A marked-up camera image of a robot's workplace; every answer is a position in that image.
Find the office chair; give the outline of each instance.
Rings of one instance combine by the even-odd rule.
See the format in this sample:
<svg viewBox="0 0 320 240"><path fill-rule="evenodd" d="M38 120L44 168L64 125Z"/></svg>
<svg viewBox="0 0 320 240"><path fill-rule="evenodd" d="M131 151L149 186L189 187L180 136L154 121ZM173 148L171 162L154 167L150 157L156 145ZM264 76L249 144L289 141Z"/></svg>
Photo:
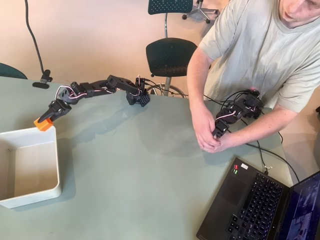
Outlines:
<svg viewBox="0 0 320 240"><path fill-rule="evenodd" d="M26 75L24 75L21 71L3 63L0 63L0 77L27 79Z"/></svg>
<svg viewBox="0 0 320 240"><path fill-rule="evenodd" d="M177 92L183 98L184 93L177 87L171 85L172 77L187 75L187 68L197 45L193 42L168 37L167 17L168 13L188 13L192 10L193 0L149 0L148 13L165 14L164 16L164 37L150 43L146 47L146 58L150 68L151 76L166 77L165 84L159 83L156 86L161 89L161 95L168 96L170 92ZM154 87L148 91L156 94Z"/></svg>
<svg viewBox="0 0 320 240"><path fill-rule="evenodd" d="M206 13L214 13L217 17L220 15L219 9L209 9L209 8L202 8L204 0L197 0L196 3L198 6L193 6L195 9L187 14L182 15L182 19L186 20L193 14L200 13L201 16L205 19L205 22L209 24L211 22L210 17Z"/></svg>

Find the laptop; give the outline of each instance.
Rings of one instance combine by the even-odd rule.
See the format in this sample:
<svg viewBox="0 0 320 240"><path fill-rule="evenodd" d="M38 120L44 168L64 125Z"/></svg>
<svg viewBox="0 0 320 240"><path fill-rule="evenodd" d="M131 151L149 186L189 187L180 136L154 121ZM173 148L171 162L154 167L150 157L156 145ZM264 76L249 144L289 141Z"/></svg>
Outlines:
<svg viewBox="0 0 320 240"><path fill-rule="evenodd" d="M320 240L320 171L287 187L236 158L200 240Z"/></svg>

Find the man's right hand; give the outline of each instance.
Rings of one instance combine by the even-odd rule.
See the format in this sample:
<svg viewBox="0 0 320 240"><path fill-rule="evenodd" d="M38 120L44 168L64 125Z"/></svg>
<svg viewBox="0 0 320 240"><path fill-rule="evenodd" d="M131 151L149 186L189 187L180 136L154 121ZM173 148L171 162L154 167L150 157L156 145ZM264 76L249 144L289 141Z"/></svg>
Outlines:
<svg viewBox="0 0 320 240"><path fill-rule="evenodd" d="M200 148L207 152L215 150L215 147L220 146L221 143L214 139L212 135L212 132L216 128L212 113L204 103L191 106L190 110L195 136Z"/></svg>

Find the white bin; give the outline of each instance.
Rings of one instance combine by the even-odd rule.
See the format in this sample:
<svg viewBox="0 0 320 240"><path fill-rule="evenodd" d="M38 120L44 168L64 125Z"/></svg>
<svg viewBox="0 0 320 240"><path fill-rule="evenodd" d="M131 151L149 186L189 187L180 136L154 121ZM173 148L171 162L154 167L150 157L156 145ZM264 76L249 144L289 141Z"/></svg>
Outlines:
<svg viewBox="0 0 320 240"><path fill-rule="evenodd" d="M55 127L0 133L0 205L11 209L61 192Z"/></svg>

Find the table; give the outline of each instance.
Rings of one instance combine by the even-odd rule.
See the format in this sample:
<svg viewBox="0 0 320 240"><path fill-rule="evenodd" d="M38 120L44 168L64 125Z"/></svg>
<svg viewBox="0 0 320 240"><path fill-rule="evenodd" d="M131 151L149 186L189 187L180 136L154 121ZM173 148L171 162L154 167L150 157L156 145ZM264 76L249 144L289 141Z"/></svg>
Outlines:
<svg viewBox="0 0 320 240"><path fill-rule="evenodd" d="M0 77L0 132L33 127L54 99L25 79ZM219 106L207 103L217 113ZM129 106L125 93L81 100L54 122L59 198L0 207L4 240L193 240L237 156L262 170L257 149L200 150L187 99L151 96ZM239 122L231 130L243 127ZM262 147L284 157L277 134ZM271 177L291 186L288 166L263 153Z"/></svg>

